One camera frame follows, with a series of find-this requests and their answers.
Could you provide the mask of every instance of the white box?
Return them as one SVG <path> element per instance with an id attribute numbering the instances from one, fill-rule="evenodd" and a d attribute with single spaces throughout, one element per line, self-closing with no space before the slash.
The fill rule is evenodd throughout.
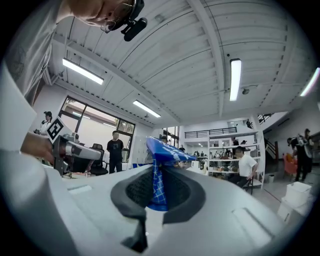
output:
<path id="1" fill-rule="evenodd" d="M 307 202 L 310 189 L 310 185 L 296 181 L 286 186 L 284 199 L 293 207 L 300 207 Z"/>

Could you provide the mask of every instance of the black pants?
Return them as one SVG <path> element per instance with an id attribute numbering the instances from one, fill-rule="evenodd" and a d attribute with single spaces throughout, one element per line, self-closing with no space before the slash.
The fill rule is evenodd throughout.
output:
<path id="1" fill-rule="evenodd" d="M 109 163 L 109 173 L 113 174 L 115 172 L 115 167 L 116 167 L 116 172 L 122 172 L 122 161 L 114 162 L 110 161 Z"/>
<path id="2" fill-rule="evenodd" d="M 236 184 L 240 188 L 242 188 L 249 182 L 249 180 L 247 180 L 247 177 L 243 177 L 240 175 L 234 175 L 232 178 L 229 179 L 229 181 L 233 184 Z"/>
<path id="3" fill-rule="evenodd" d="M 296 169 L 295 181 L 299 181 L 300 173 L 302 172 L 302 180 L 306 179 L 308 173 L 312 169 L 312 158 L 307 157 L 307 155 L 301 154 L 297 156 L 298 166 Z"/>

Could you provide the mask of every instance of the orange chair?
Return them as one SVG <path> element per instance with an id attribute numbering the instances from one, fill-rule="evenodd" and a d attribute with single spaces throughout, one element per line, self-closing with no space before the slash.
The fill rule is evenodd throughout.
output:
<path id="1" fill-rule="evenodd" d="M 286 173 L 288 173 L 290 175 L 290 180 L 291 180 L 292 175 L 295 175 L 297 173 L 298 162 L 289 153 L 287 153 L 286 155 L 283 154 L 282 156 L 284 160 L 283 178 L 285 177 Z"/>

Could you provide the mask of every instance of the fluorescent ceiling light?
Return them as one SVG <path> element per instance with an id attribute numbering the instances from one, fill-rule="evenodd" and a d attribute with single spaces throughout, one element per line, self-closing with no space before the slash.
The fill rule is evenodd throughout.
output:
<path id="1" fill-rule="evenodd" d="M 311 88 L 316 84 L 319 74 L 320 74 L 320 67 L 317 67 L 310 81 L 308 82 L 304 90 L 301 92 L 300 94 L 301 97 L 306 96 L 308 92 L 311 90 Z"/>
<path id="2" fill-rule="evenodd" d="M 80 113 L 77 113 L 77 112 L 72 112 L 72 114 L 78 116 L 78 117 L 81 117 L 81 114 Z"/>
<path id="3" fill-rule="evenodd" d="M 136 100 L 133 104 L 138 106 L 139 108 L 142 108 L 143 110 L 147 111 L 148 113 L 150 113 L 151 115 L 155 116 L 156 118 L 160 118 L 161 117 L 161 115 L 157 114 L 156 112 L 154 112 L 153 110 L 148 108 L 146 105 L 143 105 L 140 101 Z"/>
<path id="4" fill-rule="evenodd" d="M 241 77 L 241 60 L 231 60 L 231 90 L 230 98 L 231 102 L 236 101 L 238 97 L 239 85 Z"/>
<path id="5" fill-rule="evenodd" d="M 84 75 L 85 77 L 91 79 L 92 81 L 95 81 L 96 83 L 98 83 L 99 85 L 102 85 L 103 83 L 103 79 L 98 77 L 97 75 L 91 73 L 90 71 L 84 69 L 83 67 L 67 60 L 66 58 L 62 59 L 62 64 L 64 66 L 66 66 L 67 68 L 70 68 L 72 70 L 74 70 L 75 72 L 80 73 L 81 75 Z"/>
<path id="6" fill-rule="evenodd" d="M 111 124 L 108 124 L 108 123 L 105 123 L 105 122 L 103 124 L 106 125 L 106 126 L 110 126 L 110 127 L 116 128 L 115 126 L 113 126 Z"/>

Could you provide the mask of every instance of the man in white t-shirt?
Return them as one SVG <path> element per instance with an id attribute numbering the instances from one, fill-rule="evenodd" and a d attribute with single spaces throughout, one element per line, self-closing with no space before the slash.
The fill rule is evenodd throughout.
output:
<path id="1" fill-rule="evenodd" d="M 242 188 L 249 180 L 253 179 L 258 168 L 258 163 L 248 154 L 245 148 L 238 146 L 235 155 L 239 158 L 239 175 L 233 176 L 229 181 Z"/>

